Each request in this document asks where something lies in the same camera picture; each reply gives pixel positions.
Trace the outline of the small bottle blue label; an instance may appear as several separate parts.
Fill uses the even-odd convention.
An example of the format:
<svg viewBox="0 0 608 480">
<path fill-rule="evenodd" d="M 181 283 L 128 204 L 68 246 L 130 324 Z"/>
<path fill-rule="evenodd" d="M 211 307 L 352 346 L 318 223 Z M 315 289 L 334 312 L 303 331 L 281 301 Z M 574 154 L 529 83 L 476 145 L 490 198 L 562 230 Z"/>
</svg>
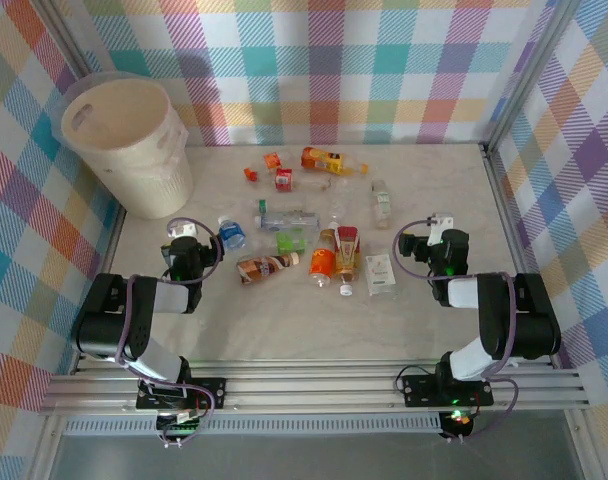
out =
<svg viewBox="0 0 608 480">
<path fill-rule="evenodd" d="M 241 226 L 228 216 L 218 218 L 219 235 L 227 251 L 238 250 L 245 246 L 246 235 Z"/>
</svg>

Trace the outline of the white carton box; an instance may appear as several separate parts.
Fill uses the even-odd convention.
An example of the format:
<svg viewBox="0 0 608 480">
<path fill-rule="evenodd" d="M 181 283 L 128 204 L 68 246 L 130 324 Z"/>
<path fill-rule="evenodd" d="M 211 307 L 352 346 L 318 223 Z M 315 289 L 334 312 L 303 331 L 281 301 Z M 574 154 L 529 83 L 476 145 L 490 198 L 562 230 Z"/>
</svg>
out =
<svg viewBox="0 0 608 480">
<path fill-rule="evenodd" d="M 370 296 L 392 293 L 396 280 L 388 254 L 369 255 L 366 260 L 366 279 Z"/>
</svg>

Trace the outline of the brown coffee drink bottle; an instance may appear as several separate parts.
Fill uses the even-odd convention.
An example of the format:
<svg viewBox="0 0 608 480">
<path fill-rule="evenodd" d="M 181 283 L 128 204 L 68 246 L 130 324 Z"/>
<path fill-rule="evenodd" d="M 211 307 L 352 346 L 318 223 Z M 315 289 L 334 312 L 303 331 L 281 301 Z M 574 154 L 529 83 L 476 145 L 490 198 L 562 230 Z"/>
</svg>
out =
<svg viewBox="0 0 608 480">
<path fill-rule="evenodd" d="M 299 262 L 299 254 L 291 252 L 284 255 L 257 256 L 239 261 L 236 268 L 241 283 L 248 285 L 263 281 L 282 270 L 298 265 Z"/>
</svg>

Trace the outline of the slim clear bottle pale label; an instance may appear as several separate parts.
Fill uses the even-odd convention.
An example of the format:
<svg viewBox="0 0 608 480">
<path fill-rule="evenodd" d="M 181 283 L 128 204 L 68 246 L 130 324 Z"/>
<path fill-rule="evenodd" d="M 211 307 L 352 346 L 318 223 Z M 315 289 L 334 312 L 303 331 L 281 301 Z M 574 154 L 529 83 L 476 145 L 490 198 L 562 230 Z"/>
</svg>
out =
<svg viewBox="0 0 608 480">
<path fill-rule="evenodd" d="M 379 229 L 387 229 L 390 226 L 392 209 L 386 183 L 381 179 L 373 180 L 371 194 L 375 224 Z"/>
</svg>

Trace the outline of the red gold tea bottle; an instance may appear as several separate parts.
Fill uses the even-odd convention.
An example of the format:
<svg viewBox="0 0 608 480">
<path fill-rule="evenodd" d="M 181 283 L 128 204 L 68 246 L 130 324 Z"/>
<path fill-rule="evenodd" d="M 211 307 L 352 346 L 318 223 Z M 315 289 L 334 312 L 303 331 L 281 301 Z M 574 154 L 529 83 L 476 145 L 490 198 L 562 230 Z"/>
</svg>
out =
<svg viewBox="0 0 608 480">
<path fill-rule="evenodd" d="M 340 281 L 342 296 L 353 294 L 353 284 L 359 278 L 360 233 L 354 226 L 335 228 L 335 276 Z"/>
</svg>

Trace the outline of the clear bottle bright green label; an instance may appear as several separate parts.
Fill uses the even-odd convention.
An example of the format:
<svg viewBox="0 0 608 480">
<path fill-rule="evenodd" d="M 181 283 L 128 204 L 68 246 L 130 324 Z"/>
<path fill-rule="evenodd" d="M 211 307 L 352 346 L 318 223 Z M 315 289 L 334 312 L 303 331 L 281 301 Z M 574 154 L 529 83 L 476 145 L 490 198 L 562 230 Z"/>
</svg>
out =
<svg viewBox="0 0 608 480">
<path fill-rule="evenodd" d="M 302 231 L 260 231 L 253 236 L 251 248 L 261 254 L 283 255 L 290 253 L 303 254 L 307 249 L 307 241 Z"/>
</svg>

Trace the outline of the orange vitamin drink bottle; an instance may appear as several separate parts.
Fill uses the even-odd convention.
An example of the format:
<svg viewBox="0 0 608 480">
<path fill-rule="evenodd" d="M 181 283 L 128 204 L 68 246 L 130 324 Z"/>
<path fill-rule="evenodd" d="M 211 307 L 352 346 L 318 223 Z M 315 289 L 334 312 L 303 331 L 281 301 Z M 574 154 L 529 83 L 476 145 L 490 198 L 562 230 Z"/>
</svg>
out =
<svg viewBox="0 0 608 480">
<path fill-rule="evenodd" d="M 315 243 L 308 276 L 319 288 L 327 287 L 335 273 L 336 238 L 334 224 L 320 231 Z"/>
</svg>

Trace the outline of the cream plastic bin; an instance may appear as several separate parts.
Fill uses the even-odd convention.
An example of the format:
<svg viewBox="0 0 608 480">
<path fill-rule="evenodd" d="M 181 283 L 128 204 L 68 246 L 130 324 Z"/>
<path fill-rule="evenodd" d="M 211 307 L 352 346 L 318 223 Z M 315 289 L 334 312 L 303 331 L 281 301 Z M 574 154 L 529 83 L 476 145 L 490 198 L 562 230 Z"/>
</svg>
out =
<svg viewBox="0 0 608 480">
<path fill-rule="evenodd" d="M 150 78 L 91 74 L 56 103 L 51 126 L 136 217 L 171 215 L 193 192 L 188 131 L 164 87 Z"/>
</svg>

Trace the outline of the clear water bottle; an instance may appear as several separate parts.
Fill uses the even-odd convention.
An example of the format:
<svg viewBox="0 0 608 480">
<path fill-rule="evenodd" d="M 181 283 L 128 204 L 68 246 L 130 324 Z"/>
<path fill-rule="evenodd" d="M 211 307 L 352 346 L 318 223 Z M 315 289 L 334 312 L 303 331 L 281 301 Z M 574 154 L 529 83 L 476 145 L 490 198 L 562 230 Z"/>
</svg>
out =
<svg viewBox="0 0 608 480">
<path fill-rule="evenodd" d="M 254 217 L 260 230 L 280 232 L 293 229 L 317 231 L 320 219 L 316 213 L 303 211 L 265 212 Z"/>
</svg>

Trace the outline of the small orange packet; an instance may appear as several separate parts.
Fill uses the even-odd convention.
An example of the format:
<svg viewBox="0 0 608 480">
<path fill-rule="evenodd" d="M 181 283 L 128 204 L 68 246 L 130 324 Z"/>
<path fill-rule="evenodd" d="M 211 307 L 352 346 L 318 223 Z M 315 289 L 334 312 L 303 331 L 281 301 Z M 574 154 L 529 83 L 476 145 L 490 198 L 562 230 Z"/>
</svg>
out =
<svg viewBox="0 0 608 480">
<path fill-rule="evenodd" d="M 276 170 L 282 167 L 282 161 L 277 152 L 270 152 L 261 157 L 254 157 L 251 163 L 243 169 L 245 178 L 251 183 L 272 182 Z"/>
</svg>

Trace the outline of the orange juice bottle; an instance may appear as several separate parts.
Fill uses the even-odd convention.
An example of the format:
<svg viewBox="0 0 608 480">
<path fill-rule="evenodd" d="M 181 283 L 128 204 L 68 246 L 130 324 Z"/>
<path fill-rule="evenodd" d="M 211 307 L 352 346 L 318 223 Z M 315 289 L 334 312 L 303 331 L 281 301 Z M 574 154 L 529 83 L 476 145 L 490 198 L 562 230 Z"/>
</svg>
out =
<svg viewBox="0 0 608 480">
<path fill-rule="evenodd" d="M 337 176 L 366 175 L 369 166 L 345 154 L 306 147 L 301 154 L 301 166 L 306 170 L 323 171 Z"/>
</svg>

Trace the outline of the wide aluminium mounting beam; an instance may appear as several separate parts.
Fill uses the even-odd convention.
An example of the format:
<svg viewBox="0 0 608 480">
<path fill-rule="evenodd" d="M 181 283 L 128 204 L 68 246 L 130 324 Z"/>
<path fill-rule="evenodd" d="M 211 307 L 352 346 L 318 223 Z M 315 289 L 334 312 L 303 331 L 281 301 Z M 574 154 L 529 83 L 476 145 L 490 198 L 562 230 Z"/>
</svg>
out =
<svg viewBox="0 0 608 480">
<path fill-rule="evenodd" d="M 393 380 L 399 360 L 250 360 L 198 361 L 195 377 L 223 377 L 222 412 L 238 414 L 331 414 L 402 412 L 404 400 Z M 549 360 L 508 367 L 506 384 L 493 389 L 492 410 L 505 409 L 511 398 L 518 410 L 569 410 L 588 407 L 579 374 L 557 369 Z M 42 403 L 44 414 L 136 414 L 137 380 L 108 362 L 83 356 L 72 374 L 55 376 Z"/>
</svg>

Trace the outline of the aluminium table edge rail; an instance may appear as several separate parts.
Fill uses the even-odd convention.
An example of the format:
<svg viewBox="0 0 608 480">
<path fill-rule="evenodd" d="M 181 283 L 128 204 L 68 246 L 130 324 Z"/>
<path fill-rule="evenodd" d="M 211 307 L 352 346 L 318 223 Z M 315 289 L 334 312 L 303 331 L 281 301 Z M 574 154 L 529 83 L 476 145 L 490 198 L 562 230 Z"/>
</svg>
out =
<svg viewBox="0 0 608 480">
<path fill-rule="evenodd" d="M 520 242 L 508 196 L 501 185 L 500 171 L 498 170 L 501 165 L 500 157 L 498 154 L 490 152 L 488 146 L 484 143 L 480 144 L 479 147 L 516 270 L 518 306 L 534 307 L 534 310 L 529 313 L 529 316 L 534 319 L 533 325 L 538 328 L 546 326 L 550 331 L 547 336 L 547 338 L 551 338 L 547 343 L 548 351 L 541 356 L 555 359 L 561 346 L 561 331 L 541 275 L 527 265 L 526 254 Z"/>
<path fill-rule="evenodd" d="M 113 229 L 111 231 L 111 235 L 109 237 L 107 245 L 107 250 L 105 252 L 100 268 L 101 273 L 108 273 L 111 270 L 126 215 L 127 211 L 124 209 L 123 206 L 120 206 L 117 210 L 115 223 L 113 225 Z"/>
</svg>

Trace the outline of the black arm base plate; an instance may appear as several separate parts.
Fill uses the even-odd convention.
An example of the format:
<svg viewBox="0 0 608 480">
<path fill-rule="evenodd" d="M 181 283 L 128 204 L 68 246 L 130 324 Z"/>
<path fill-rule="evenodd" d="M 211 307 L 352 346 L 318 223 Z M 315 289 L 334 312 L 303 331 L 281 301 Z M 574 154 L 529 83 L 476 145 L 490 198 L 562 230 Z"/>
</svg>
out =
<svg viewBox="0 0 608 480">
<path fill-rule="evenodd" d="M 482 381 L 442 381 L 436 375 L 402 377 L 406 407 L 486 407 L 494 404 L 490 384 Z"/>
<path fill-rule="evenodd" d="M 135 408 L 137 410 L 158 411 L 197 409 L 200 412 L 204 412 L 210 408 L 207 392 L 215 400 L 215 409 L 222 409 L 224 407 L 226 395 L 225 378 L 193 378 L 188 383 L 198 387 L 199 390 L 186 387 L 162 386 L 139 380 Z"/>
</svg>

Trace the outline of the aluminium frame post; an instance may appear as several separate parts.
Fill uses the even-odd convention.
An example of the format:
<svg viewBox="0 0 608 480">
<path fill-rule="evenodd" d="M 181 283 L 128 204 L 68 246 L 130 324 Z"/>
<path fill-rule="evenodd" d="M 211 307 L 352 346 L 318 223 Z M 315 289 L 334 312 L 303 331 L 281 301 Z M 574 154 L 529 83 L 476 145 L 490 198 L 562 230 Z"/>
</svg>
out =
<svg viewBox="0 0 608 480">
<path fill-rule="evenodd" d="M 556 2 L 548 22 L 543 25 L 541 35 L 531 49 L 529 58 L 524 62 L 524 69 L 517 77 L 515 87 L 482 143 L 489 155 L 499 150 L 502 140 L 509 133 L 519 110 L 524 106 L 528 95 L 540 78 L 580 3 L 581 0 L 558 0 Z"/>
<path fill-rule="evenodd" d="M 40 0 L 49 29 L 78 78 L 103 70 L 86 0 Z"/>
</svg>

